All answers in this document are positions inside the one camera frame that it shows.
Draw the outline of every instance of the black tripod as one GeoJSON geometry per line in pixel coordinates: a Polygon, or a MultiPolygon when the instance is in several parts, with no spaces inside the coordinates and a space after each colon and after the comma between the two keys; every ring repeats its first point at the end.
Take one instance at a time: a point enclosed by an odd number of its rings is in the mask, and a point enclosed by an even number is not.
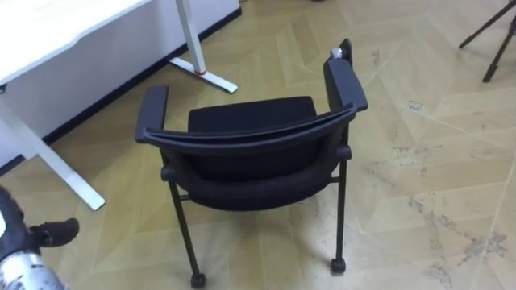
{"type": "MultiPolygon", "coordinates": [[[[472,40],[474,40],[482,31],[484,31],[487,27],[490,27],[493,23],[495,23],[497,20],[499,20],[500,17],[502,17],[503,15],[505,15],[509,10],[511,10],[512,8],[514,8],[516,6],[516,0],[511,0],[509,2],[509,4],[507,4],[505,7],[503,7],[502,10],[500,10],[500,12],[496,13],[490,20],[488,20],[488,22],[486,22],[484,25],[482,25],[482,27],[477,30],[475,33],[473,33],[472,35],[470,35],[463,43],[461,43],[459,45],[459,48],[463,48],[465,47],[466,45],[468,45],[470,42],[472,42],[472,40]]],[[[503,52],[505,51],[505,49],[507,48],[507,45],[509,44],[510,42],[510,38],[513,36],[513,35],[516,35],[516,15],[514,16],[514,19],[513,21],[510,23],[510,29],[509,29],[509,33],[507,33],[507,36],[506,38],[503,40],[503,43],[501,44],[500,46],[500,49],[498,50],[497,52],[497,55],[494,57],[494,60],[493,62],[491,63],[491,65],[489,66],[489,68],[487,69],[487,72],[485,73],[485,76],[484,76],[484,79],[482,80],[483,82],[489,82],[491,81],[491,77],[493,77],[493,74],[494,72],[496,72],[497,68],[498,68],[498,61],[500,61],[500,58],[501,58],[501,55],[503,54],[503,52]]]]}

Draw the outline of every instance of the white desk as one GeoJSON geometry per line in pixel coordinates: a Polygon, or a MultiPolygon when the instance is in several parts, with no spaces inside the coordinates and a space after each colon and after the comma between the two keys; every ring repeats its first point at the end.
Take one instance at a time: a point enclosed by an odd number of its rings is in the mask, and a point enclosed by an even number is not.
{"type": "MultiPolygon", "coordinates": [[[[0,85],[8,84],[71,48],[85,35],[150,1],[0,0],[0,85]]],[[[170,62],[229,93],[235,92],[236,85],[206,71],[189,0],[176,0],[176,4],[193,64],[179,58],[170,62]]],[[[97,210],[106,203],[94,188],[13,113],[1,97],[0,119],[19,138],[23,157],[30,159],[39,155],[91,209],[97,210]]]]}

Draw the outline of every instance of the chair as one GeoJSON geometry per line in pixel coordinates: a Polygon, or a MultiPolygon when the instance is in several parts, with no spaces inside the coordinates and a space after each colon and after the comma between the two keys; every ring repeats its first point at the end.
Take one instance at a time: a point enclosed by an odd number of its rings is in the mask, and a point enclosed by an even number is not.
{"type": "Polygon", "coordinates": [[[181,203],[249,211],[293,204],[339,183],[336,256],[331,270],[342,273],[344,202],[349,122],[368,107],[352,70],[348,39],[323,65],[330,112],[317,115],[310,97],[285,97],[192,110],[188,132],[164,130],[169,89],[149,88],[140,108],[135,139],[160,150],[161,179],[169,183],[186,252],[191,286],[203,287],[181,203]],[[339,176],[331,173],[339,165],[339,176]],[[180,195],[177,186],[188,194],[180,195]]]}

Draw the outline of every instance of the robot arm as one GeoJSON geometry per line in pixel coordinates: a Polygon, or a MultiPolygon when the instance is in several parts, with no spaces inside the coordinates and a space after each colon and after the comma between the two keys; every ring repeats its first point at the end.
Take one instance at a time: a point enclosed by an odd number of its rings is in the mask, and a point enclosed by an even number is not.
{"type": "Polygon", "coordinates": [[[40,248],[63,246],[78,232],[79,223],[75,218],[27,228],[18,203],[0,186],[0,289],[68,289],[56,273],[45,266],[40,248]]]}

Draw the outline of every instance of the floor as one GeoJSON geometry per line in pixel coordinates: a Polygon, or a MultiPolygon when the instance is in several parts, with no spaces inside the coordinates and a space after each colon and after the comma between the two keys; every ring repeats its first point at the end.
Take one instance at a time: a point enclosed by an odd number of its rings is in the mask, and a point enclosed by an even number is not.
{"type": "Polygon", "coordinates": [[[514,15],[457,45],[506,0],[249,0],[204,43],[228,95],[172,67],[54,145],[107,199],[92,213],[39,159],[0,179],[27,223],[76,216],[80,236],[44,258],[73,290],[189,289],[160,157],[133,141],[149,85],[171,87],[166,126],[189,110],[310,95],[328,110],[323,61],[344,38],[370,107],[352,123],[347,272],[332,276],[336,192],[263,213],[185,203],[207,289],[515,290],[516,45],[481,78],[514,15]]]}

